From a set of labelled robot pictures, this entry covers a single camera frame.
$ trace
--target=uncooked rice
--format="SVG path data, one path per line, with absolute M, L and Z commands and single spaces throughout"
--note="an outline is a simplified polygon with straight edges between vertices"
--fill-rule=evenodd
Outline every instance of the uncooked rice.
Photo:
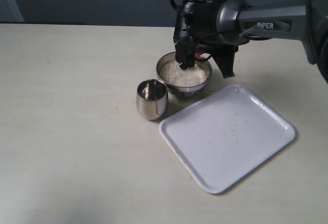
M 206 81 L 206 73 L 199 65 L 182 70 L 176 60 L 167 62 L 161 72 L 160 77 L 168 84 L 178 87 L 193 87 Z

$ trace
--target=rectangular tray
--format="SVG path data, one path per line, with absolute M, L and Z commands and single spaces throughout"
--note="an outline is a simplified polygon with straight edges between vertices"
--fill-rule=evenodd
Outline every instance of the rectangular tray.
M 291 124 L 240 85 L 228 86 L 159 124 L 205 191 L 220 193 L 295 137 Z

